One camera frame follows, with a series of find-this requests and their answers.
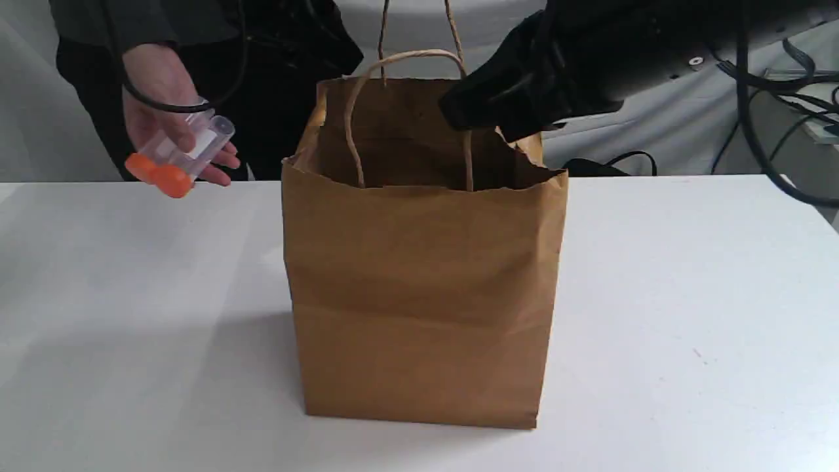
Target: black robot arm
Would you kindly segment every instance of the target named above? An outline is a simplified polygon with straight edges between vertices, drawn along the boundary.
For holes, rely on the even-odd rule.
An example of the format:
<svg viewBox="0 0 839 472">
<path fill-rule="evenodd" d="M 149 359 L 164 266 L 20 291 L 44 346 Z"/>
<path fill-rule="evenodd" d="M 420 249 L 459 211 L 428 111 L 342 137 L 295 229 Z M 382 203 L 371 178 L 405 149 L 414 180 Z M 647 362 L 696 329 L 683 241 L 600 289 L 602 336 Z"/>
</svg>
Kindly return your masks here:
<svg viewBox="0 0 839 472">
<path fill-rule="evenodd" d="M 839 18 L 837 0 L 548 0 L 440 100 L 452 128 L 507 141 L 621 108 L 627 97 Z"/>
</svg>

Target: table surface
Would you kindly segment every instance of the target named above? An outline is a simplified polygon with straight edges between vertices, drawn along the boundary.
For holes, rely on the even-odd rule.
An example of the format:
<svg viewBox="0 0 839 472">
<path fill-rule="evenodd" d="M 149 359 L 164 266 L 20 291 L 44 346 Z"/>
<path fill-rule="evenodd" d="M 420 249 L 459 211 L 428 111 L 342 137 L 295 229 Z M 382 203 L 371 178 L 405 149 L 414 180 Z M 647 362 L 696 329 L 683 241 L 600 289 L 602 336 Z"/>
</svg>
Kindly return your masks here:
<svg viewBox="0 0 839 472">
<path fill-rule="evenodd" d="M 0 186 L 0 470 L 839 469 L 839 237 L 760 176 L 574 179 L 539 428 L 301 411 L 279 183 Z"/>
</svg>

